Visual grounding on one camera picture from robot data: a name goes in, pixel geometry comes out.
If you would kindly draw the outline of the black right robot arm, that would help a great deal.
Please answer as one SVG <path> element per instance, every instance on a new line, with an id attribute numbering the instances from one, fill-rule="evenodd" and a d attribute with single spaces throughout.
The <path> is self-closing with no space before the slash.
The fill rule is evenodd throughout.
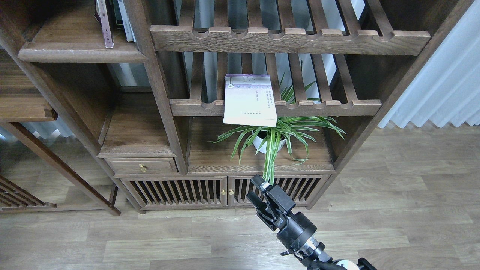
<path id="1" fill-rule="evenodd" d="M 359 258 L 358 263 L 333 260 L 324 251 L 325 245 L 314 238 L 317 227 L 301 212 L 292 213 L 296 204 L 280 186 L 269 184 L 259 175 L 251 182 L 262 192 L 266 202 L 254 192 L 249 192 L 247 198 L 267 227 L 272 231 L 279 229 L 277 238 L 287 248 L 281 256 L 293 254 L 309 270 L 375 270 L 365 258 Z"/>

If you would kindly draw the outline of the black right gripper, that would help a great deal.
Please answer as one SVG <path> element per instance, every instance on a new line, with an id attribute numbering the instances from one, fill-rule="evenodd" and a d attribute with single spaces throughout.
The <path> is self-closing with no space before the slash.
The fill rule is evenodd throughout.
<path id="1" fill-rule="evenodd" d="M 247 199 L 257 210 L 257 216 L 272 231 L 279 229 L 277 238 L 289 252 L 314 252 L 318 242 L 313 238 L 317 228 L 301 212 L 292 213 L 295 202 L 277 184 L 272 186 L 259 174 L 250 180 L 259 189 L 266 202 L 254 192 Z"/>

